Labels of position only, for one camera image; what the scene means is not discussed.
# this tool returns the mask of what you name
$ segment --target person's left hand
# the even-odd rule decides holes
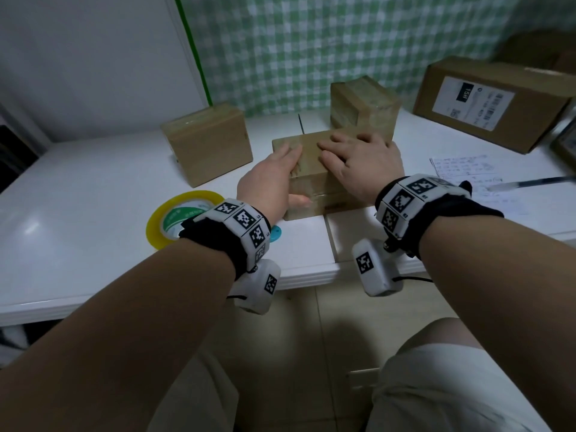
[[[271,225],[289,207],[309,206],[311,201],[306,195],[288,194],[288,178],[301,154],[301,145],[290,149],[285,143],[240,179],[236,199],[258,209]]]

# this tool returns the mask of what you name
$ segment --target pen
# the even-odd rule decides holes
[[[510,189],[515,188],[536,187],[539,185],[550,185],[551,183],[560,182],[576,182],[576,175],[537,178],[536,180],[525,180],[523,182],[499,183],[498,185],[492,185],[491,187],[488,187],[488,191],[509,191]]]

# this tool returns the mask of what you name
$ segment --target green and white gingham fabric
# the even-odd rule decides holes
[[[576,0],[181,0],[213,102],[247,116],[329,106],[364,74],[400,95],[448,55],[490,57],[513,33],[576,26]]]

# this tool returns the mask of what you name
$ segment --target tiled floor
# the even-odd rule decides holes
[[[426,324],[454,312],[431,283],[369,298],[359,282],[279,291],[265,316],[229,304],[206,345],[240,393],[242,431],[357,432],[371,389],[347,374],[377,368]]]

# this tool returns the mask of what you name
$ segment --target green edge trim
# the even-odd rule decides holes
[[[198,55],[198,50],[194,44],[194,38],[192,38],[192,32],[190,31],[190,26],[186,20],[186,15],[184,13],[184,8],[182,7],[182,1],[174,0],[176,7],[178,8],[178,13],[180,14],[180,19],[184,25],[184,30],[186,31],[186,36],[188,37],[188,43],[190,44],[190,49],[194,55],[194,60],[196,61],[196,67],[198,67],[198,72],[200,72],[200,79],[202,79],[202,86],[204,86],[204,92],[206,94],[206,100],[208,101],[208,106],[212,106],[212,98],[210,97],[210,92],[208,91],[208,85],[206,84],[206,78],[204,77],[204,71],[202,71],[202,65],[200,64],[200,56]]]

